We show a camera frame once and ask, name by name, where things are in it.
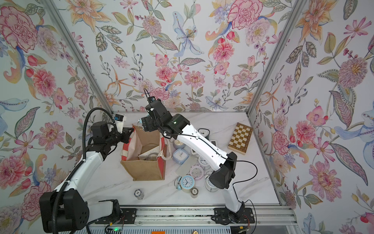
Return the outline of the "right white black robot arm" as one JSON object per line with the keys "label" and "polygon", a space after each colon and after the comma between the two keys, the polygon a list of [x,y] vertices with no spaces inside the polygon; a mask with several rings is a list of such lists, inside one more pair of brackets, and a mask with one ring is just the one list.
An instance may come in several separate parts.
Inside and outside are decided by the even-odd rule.
{"label": "right white black robot arm", "polygon": [[213,169],[209,181],[221,190],[228,218],[238,223],[243,216],[245,205],[239,201],[232,181],[235,178],[237,155],[213,145],[184,116],[173,116],[160,99],[148,97],[147,100],[146,110],[149,115],[141,119],[144,131],[158,130],[164,137],[182,142],[201,156]]}

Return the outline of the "burlap canvas bag red trim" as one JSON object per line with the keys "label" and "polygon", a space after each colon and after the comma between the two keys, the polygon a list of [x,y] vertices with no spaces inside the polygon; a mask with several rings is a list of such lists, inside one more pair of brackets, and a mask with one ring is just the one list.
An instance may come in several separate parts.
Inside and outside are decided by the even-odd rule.
{"label": "burlap canvas bag red trim", "polygon": [[[123,145],[121,165],[133,181],[159,181],[165,179],[166,161],[171,159],[165,138],[158,132],[145,132],[133,126],[130,142]],[[157,161],[146,161],[150,153],[158,153]]]}

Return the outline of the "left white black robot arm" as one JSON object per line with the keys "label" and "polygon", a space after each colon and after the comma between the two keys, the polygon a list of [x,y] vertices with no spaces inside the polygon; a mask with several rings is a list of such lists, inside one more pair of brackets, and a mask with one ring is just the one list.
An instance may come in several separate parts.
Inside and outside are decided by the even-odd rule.
{"label": "left white black robot arm", "polygon": [[111,148],[118,143],[129,143],[133,128],[117,127],[109,129],[101,121],[91,126],[92,137],[83,151],[78,164],[67,178],[52,192],[40,197],[40,210],[43,230],[46,233],[78,231],[90,222],[104,218],[115,220],[122,214],[118,200],[108,199],[88,202],[81,194],[97,168],[111,153]]}

